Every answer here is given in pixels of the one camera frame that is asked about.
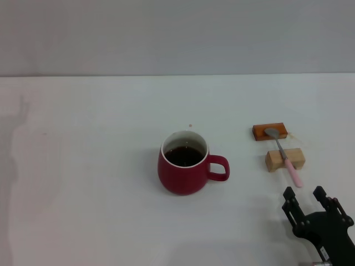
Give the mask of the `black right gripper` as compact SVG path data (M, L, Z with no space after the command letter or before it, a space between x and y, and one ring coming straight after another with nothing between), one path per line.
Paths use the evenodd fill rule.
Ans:
M324 265L354 265L354 243L348 228L354 225L337 198L328 197L322 186L313 192L326 212L304 215L291 187L283 193L282 209L288 218L293 233L313 244Z

